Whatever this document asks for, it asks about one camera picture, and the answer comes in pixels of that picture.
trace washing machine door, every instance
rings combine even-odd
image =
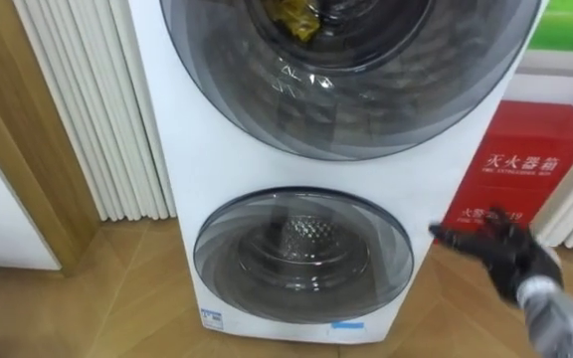
[[[391,302],[413,272],[401,225],[360,198],[311,188],[254,193],[203,226],[205,285],[232,306],[290,323],[356,318]]]
[[[392,154],[455,124],[503,78],[540,7],[161,1],[171,40],[206,98],[259,140],[325,160]]]

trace red box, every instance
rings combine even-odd
[[[503,101],[444,224],[475,230],[498,206],[529,224],[573,165],[573,106]]]
[[[573,106],[503,101],[465,181],[551,193],[572,165]]]

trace hand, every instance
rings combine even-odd
[[[491,209],[485,225],[475,233],[449,230],[441,224],[431,225],[429,230],[440,244],[481,260],[498,294],[510,303],[517,304],[518,287],[535,275],[550,277],[563,286],[559,265],[527,228],[511,222],[500,209]]]

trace green sign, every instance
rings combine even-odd
[[[573,52],[573,0],[550,1],[529,48]]]

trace stacked washer dryer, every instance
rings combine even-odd
[[[384,339],[544,0],[130,0],[205,327]]]

